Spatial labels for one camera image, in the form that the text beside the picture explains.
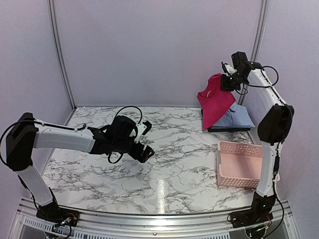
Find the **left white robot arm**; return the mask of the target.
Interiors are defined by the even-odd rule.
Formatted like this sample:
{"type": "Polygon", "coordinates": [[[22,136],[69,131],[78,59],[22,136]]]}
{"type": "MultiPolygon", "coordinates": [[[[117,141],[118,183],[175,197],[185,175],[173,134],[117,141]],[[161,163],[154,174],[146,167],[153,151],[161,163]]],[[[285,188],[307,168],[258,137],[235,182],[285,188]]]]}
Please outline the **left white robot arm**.
{"type": "Polygon", "coordinates": [[[29,190],[38,203],[37,216],[53,222],[68,213],[57,203],[52,190],[45,184],[32,161],[34,149],[52,148],[85,152],[93,155],[112,153],[128,154],[140,163],[154,155],[154,150],[140,142],[152,128],[149,121],[134,122],[126,116],[116,115],[112,123],[101,128],[72,128],[36,120],[32,113],[24,113],[1,135],[5,143],[2,163],[15,172],[22,185],[29,190]]]}

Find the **light blue shirt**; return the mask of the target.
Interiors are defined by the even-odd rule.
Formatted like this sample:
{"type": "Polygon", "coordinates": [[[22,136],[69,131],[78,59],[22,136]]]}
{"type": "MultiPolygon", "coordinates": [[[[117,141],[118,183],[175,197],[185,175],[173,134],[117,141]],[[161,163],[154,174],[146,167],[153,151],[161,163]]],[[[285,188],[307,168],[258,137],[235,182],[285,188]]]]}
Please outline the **light blue shirt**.
{"type": "Polygon", "coordinates": [[[213,125],[217,128],[254,128],[247,109],[244,106],[234,103],[224,116],[213,125]]]}

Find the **magenta red garment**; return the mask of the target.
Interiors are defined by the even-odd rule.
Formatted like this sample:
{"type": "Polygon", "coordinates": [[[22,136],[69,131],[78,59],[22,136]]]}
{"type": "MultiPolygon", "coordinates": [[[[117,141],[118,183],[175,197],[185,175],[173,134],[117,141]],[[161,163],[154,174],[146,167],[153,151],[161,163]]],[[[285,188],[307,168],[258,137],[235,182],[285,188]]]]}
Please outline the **magenta red garment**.
{"type": "Polygon", "coordinates": [[[208,129],[218,122],[235,103],[231,92],[221,90],[221,79],[221,73],[211,76],[205,90],[197,94],[202,108],[204,129],[208,129]]]}

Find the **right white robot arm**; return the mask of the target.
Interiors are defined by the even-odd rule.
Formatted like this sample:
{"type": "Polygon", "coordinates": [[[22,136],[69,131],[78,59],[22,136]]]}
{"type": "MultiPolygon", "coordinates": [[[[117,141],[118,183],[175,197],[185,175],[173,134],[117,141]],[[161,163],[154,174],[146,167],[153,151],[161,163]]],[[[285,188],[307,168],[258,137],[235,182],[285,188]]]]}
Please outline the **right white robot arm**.
{"type": "Polygon", "coordinates": [[[259,63],[241,61],[235,67],[227,63],[221,65],[233,88],[240,84],[256,88],[266,110],[257,127],[263,153],[261,177],[251,208],[239,212],[250,222],[257,223],[271,212],[277,199],[276,181],[281,150],[292,126],[294,108],[283,100],[259,63]]]}

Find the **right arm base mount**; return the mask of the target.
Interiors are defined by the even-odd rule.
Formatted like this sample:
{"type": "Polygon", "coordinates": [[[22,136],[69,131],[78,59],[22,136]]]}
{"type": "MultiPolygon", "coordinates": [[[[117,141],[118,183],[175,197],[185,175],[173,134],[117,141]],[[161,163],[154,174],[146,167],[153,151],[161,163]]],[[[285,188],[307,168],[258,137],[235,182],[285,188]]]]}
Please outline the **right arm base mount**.
{"type": "Polygon", "coordinates": [[[240,228],[269,222],[273,219],[273,214],[268,210],[255,212],[252,209],[231,212],[227,216],[227,221],[232,224],[233,228],[240,228]]]}

